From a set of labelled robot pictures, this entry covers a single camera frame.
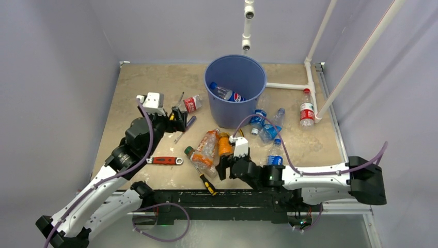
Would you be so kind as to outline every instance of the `bottle with blue label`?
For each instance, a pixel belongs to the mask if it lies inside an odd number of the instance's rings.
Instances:
[[[277,113],[270,119],[272,123],[276,126],[278,131],[281,131],[281,127],[283,126],[283,121],[285,120],[285,109],[280,108]],[[260,138],[263,143],[269,143],[273,141],[277,136],[277,132],[274,127],[267,121],[265,121],[265,125],[263,129],[260,131]]]
[[[245,98],[243,98],[241,95],[237,94],[236,92],[234,92],[230,89],[218,86],[217,83],[215,83],[215,82],[211,82],[209,88],[210,88],[211,92],[213,92],[213,94],[215,94],[217,97],[222,98],[226,101],[243,102],[246,100]]]
[[[274,144],[269,150],[268,165],[283,165],[283,151],[281,150],[281,140],[276,138]]]
[[[257,109],[254,112],[254,114],[266,117],[266,109],[268,108],[268,105],[269,105],[268,95],[262,94],[259,98],[259,101],[257,103]],[[264,118],[254,116],[253,118],[251,118],[249,124],[253,127],[253,129],[251,130],[251,134],[257,135],[264,126]]]

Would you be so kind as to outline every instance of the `bucket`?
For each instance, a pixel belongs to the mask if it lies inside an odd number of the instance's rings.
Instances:
[[[266,73],[263,67],[250,57],[226,55],[208,65],[204,81],[214,121],[220,128],[235,129],[246,116],[256,110],[258,99],[266,87]],[[246,100],[230,102],[215,96],[209,88],[212,82],[231,89]]]

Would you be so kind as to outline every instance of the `table surface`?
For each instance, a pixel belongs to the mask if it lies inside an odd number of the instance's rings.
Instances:
[[[130,187],[136,181],[146,181],[153,189],[203,189],[202,181],[192,163],[184,154],[187,146],[197,147],[204,134],[217,127],[211,113],[204,86],[204,71],[207,65],[130,65],[125,64],[120,70],[113,101],[103,131],[102,140],[93,169],[95,175],[104,164],[105,159],[116,148],[125,130],[132,120],[140,117],[135,97],[148,92],[164,94],[164,108],[168,112],[177,103],[181,93],[184,98],[200,94],[204,99],[202,107],[195,111],[197,121],[175,144],[174,139],[180,134],[165,133],[153,157],[181,157],[184,163],[178,166],[147,164],[122,190]],[[265,64],[263,65],[268,82],[306,84],[307,75],[303,65]],[[318,106],[322,106],[324,95],[315,68],[312,74],[317,91]],[[330,114],[311,131],[300,129],[300,104],[302,92],[299,90],[267,88],[264,94],[270,96],[268,117],[280,107],[286,110],[286,117],[281,135],[285,141],[292,163],[298,167],[326,166],[343,162],[338,136],[335,132]],[[270,145],[262,146],[259,137],[253,137],[251,127],[244,127],[243,132],[249,141],[251,158],[258,165],[264,165]],[[232,133],[234,130],[221,129]],[[250,187],[239,179],[220,181],[216,176],[211,182],[217,189],[249,189]]]

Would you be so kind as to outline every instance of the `white wall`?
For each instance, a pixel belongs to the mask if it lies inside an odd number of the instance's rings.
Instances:
[[[35,226],[89,180],[118,60],[87,0],[0,2],[0,240]]]
[[[326,61],[333,88],[391,0],[361,1]],[[384,141],[388,204],[373,207],[384,247],[436,247],[438,2],[407,1],[334,102],[348,154]]]
[[[206,63],[241,53],[244,0],[90,0],[119,60]],[[330,0],[255,0],[249,55],[302,63]],[[325,61],[359,0],[339,0],[314,61]]]

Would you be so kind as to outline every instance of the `plastic bottle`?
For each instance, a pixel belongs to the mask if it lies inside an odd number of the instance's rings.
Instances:
[[[307,130],[314,126],[314,102],[310,95],[310,89],[303,90],[303,100],[301,104],[300,126]]]
[[[233,153],[229,139],[230,139],[230,135],[228,133],[219,134],[219,141],[217,142],[219,146],[218,148],[219,157],[222,155],[227,156]]]
[[[195,95],[193,97],[189,97],[187,99],[182,100],[182,102],[178,105],[178,108],[181,111],[187,111],[189,113],[198,110],[202,107],[202,98],[200,95]]]
[[[274,140],[274,144],[268,154],[268,165],[283,165],[283,151],[281,149],[281,140],[279,138]]]
[[[266,117],[266,109],[268,108],[268,105],[269,105],[269,96],[267,94],[262,94],[257,103],[257,109],[254,112],[254,114],[262,115]],[[253,127],[253,129],[251,130],[251,134],[258,135],[259,131],[264,126],[264,119],[261,117],[254,116],[253,118],[251,118],[249,124]]]
[[[216,168],[213,166],[214,154],[216,152],[217,141],[219,140],[218,128],[208,131],[199,143],[198,148],[194,150],[187,147],[184,153],[193,161],[196,167],[205,171],[210,177],[217,175]]]
[[[285,120],[285,109],[280,108],[270,120],[277,127],[277,130],[281,131],[281,127],[283,126],[283,121]],[[263,143],[266,144],[270,141],[273,141],[276,136],[277,136],[277,132],[275,131],[274,127],[271,124],[269,124],[269,122],[266,121],[266,124],[264,125],[263,129],[260,132],[261,140],[263,141]]]
[[[241,95],[237,94],[236,92],[224,88],[224,87],[220,87],[217,85],[217,83],[215,82],[211,82],[210,84],[210,89],[213,92],[213,94],[215,94],[217,97],[222,98],[224,100],[230,101],[230,102],[242,102],[245,101],[246,99],[243,98]]]

